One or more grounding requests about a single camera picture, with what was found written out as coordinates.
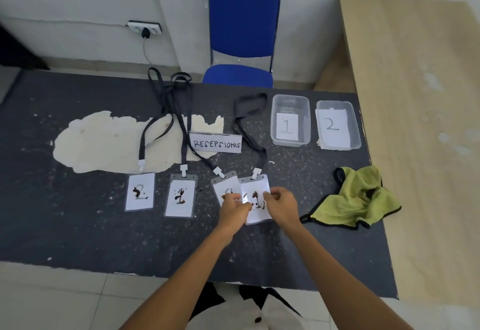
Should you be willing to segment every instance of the white plastic clip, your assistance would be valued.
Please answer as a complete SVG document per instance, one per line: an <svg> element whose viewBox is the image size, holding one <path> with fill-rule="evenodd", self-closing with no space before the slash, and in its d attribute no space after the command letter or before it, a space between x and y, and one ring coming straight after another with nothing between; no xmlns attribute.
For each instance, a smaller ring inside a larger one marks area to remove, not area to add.
<svg viewBox="0 0 480 330"><path fill-rule="evenodd" d="M187 176L187 169L188 169L188 164L182 164L180 166L180 170L181 170L181 176L182 177L186 177Z"/></svg>
<svg viewBox="0 0 480 330"><path fill-rule="evenodd" d="M145 159L140 159L138 161L138 168L140 169L140 172L144 171L144 167L145 167Z"/></svg>
<svg viewBox="0 0 480 330"><path fill-rule="evenodd" d="M215 173L216 175L220 176L220 178L225 178L225 175L222 173L222 170L220 169L220 167L217 167L213 170L213 173Z"/></svg>
<svg viewBox="0 0 480 330"><path fill-rule="evenodd" d="M261 174L262 170L260 168L254 168L253 169L253 175L251 176L252 180L257 179L257 175Z"/></svg>

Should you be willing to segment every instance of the forearm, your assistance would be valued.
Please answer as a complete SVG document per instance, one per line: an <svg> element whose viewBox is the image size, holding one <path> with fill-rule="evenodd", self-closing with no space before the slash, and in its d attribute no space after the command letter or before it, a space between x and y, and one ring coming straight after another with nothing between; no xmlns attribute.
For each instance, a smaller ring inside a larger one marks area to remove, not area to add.
<svg viewBox="0 0 480 330"><path fill-rule="evenodd" d="M146 300L122 330L184 329L229 238L214 230L183 265Z"/></svg>
<svg viewBox="0 0 480 330"><path fill-rule="evenodd" d="M411 327L339 264L303 226L287 232L339 330Z"/></svg>

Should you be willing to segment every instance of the lanyard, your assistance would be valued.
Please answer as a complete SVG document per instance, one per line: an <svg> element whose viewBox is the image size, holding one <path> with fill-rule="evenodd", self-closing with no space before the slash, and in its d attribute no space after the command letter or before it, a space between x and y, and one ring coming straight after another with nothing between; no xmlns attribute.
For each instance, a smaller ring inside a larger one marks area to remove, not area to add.
<svg viewBox="0 0 480 330"><path fill-rule="evenodd" d="M243 137L243 140L247 143L247 145L251 149L256 151L259 155L259 161L255 169L253 170L253 175L252 175L253 179L256 179L257 175L262 172L262 169L264 169L264 166L267 162L267 150L262 146L258 145L255 139L253 139L246 133L245 129L242 126L242 120L249 116L261 114L263 110L265 110L265 108L267 107L267 98L268 97L266 93L259 93L259 94L238 97L233 102L233 115L235 117L235 121L233 123L233 130L237 134L241 134ZM259 108L254 108L248 111L240 111L239 105L241 103L249 103L256 100L261 100L262 102Z"/></svg>
<svg viewBox="0 0 480 330"><path fill-rule="evenodd" d="M150 76L151 70L156 73L156 76L158 78L159 89L157 89L152 77ZM183 134L182 145L181 145L181 165L180 165L182 176L183 177L186 176L185 172L188 169L187 150L189 147L192 153L195 154L197 157L199 157L201 161L205 163L211 170L213 170L215 174L224 178L225 176L222 174L222 170L219 167L215 167L208 159L199 155L195 151L195 149L192 147L192 144L190 142L189 131L192 129L192 107L193 107L193 87L192 87L192 84L190 83L192 81L192 78L190 77L190 75L185 72L177 72L172 75L171 84L169 86L165 86L160 72L155 67L150 67L148 69L148 81L158 101L158 104L160 106L160 111L156 117L154 117L152 120L148 122L143 132L141 133L140 149L138 152L138 165L140 167L140 171L142 172L145 166L145 148L149 144L160 139L170 131L170 129L173 126L173 116L175 115L177 117L178 124L180 125L180 129ZM182 93L182 91L185 91L187 96L186 98L187 126L185 126L185 123L183 121L182 110L180 108L179 94ZM172 120L169 126L165 129L165 131L161 135L153 139L148 144L145 144L145 133L147 132L148 128L152 126L152 124L155 121L157 121L161 117L164 117L166 114L171 114L172 116Z"/></svg>

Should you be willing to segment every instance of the paper sign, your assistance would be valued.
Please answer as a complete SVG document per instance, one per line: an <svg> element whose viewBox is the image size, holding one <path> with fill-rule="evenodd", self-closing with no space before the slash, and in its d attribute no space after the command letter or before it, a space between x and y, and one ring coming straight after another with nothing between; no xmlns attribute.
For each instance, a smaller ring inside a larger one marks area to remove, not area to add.
<svg viewBox="0 0 480 330"><path fill-rule="evenodd" d="M242 152L241 135L190 132L190 143L201 152Z"/></svg>
<svg viewBox="0 0 480 330"><path fill-rule="evenodd" d="M247 216L246 224L251 225L271 220L272 217L267 210L267 203L264 200L264 191L270 192L267 175L257 176L255 181L251 181L251 177L240 178L240 186L242 202L251 202L253 204Z"/></svg>
<svg viewBox="0 0 480 330"><path fill-rule="evenodd" d="M276 114L276 139L299 139L299 116L297 114Z"/></svg>
<svg viewBox="0 0 480 330"><path fill-rule="evenodd" d="M194 211L195 181L171 181L165 216L191 218Z"/></svg>
<svg viewBox="0 0 480 330"><path fill-rule="evenodd" d="M320 126L321 140L325 145L337 148L350 148L350 132L347 111L317 109L317 123Z"/></svg>
<svg viewBox="0 0 480 330"><path fill-rule="evenodd" d="M129 176L125 211L153 208L155 173Z"/></svg>
<svg viewBox="0 0 480 330"><path fill-rule="evenodd" d="M223 195L225 193L241 193L240 181L237 176L227 178L225 181L221 181L213 185L216 197L220 206L223 204Z"/></svg>

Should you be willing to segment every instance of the black table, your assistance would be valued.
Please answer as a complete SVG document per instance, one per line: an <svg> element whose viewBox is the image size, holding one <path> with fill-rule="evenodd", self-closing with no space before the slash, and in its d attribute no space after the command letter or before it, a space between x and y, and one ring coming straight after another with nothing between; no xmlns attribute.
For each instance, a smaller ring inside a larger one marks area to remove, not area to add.
<svg viewBox="0 0 480 330"><path fill-rule="evenodd" d="M324 195L338 191L334 168L369 165L361 128L360 149L328 151L316 144L318 100L351 102L362 126L354 94L196 84L193 113L203 115L208 123L223 116L224 132L232 133L233 100L259 91L267 93L268 107L262 115L246 118L244 127L274 162L266 171L270 185L290 188L300 215ZM275 94L309 98L308 145L293 148L272 143L270 113ZM189 162L189 173L199 177L198 191L194 217L183 219L163 216L170 174L179 173L177 164L157 173L153 210L126 213L127 175L77 174L52 157L50 142L70 121L102 110L146 121L158 106L147 80L34 71L18 79L0 108L0 260L169 277L213 229L219 212L210 185L214 175L201 162ZM257 159L246 145L242 154L212 157L224 172L236 170L240 177L252 174ZM377 295L397 296L382 222L357 231L305 225ZM273 222L244 226L221 254L209 280L315 290L296 248Z"/></svg>

